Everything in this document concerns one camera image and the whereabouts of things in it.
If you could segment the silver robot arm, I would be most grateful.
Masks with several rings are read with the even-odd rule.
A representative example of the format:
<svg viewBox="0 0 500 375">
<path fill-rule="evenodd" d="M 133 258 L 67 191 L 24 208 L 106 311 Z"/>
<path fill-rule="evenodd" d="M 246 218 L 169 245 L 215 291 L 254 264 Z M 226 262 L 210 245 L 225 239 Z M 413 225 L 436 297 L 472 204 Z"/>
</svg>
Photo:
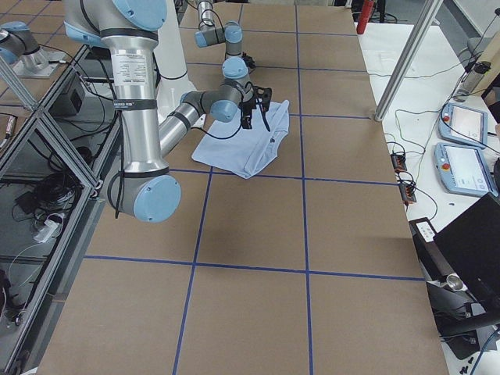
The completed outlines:
<svg viewBox="0 0 500 375">
<path fill-rule="evenodd" d="M 217 27 L 210 1 L 197 4 L 196 44 L 225 45 L 223 82 L 198 91 L 188 78 L 175 8 L 171 1 L 67 1 L 66 34 L 107 48 L 113 75 L 113 106 L 122 145 L 103 187 L 116 213 L 146 223 L 167 220 L 181 198 L 166 155 L 204 115 L 250 129 L 259 96 L 241 50 L 240 25 Z"/>
<path fill-rule="evenodd" d="M 243 31 L 237 21 L 223 23 L 214 9 L 213 1 L 196 1 L 198 12 L 198 30 L 195 32 L 195 44 L 199 48 L 225 45 L 225 58 L 243 56 Z"/>
</svg>

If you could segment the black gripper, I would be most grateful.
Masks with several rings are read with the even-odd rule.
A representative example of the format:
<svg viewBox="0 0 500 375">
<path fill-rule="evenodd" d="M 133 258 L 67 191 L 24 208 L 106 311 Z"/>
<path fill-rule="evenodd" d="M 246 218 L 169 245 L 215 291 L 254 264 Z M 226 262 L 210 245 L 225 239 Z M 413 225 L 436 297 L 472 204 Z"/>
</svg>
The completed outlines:
<svg viewBox="0 0 500 375">
<path fill-rule="evenodd" d="M 241 126 L 245 130 L 252 129 L 252 113 L 257 108 L 258 95 L 253 93 L 251 98 L 240 104 L 241 110 Z"/>
</svg>

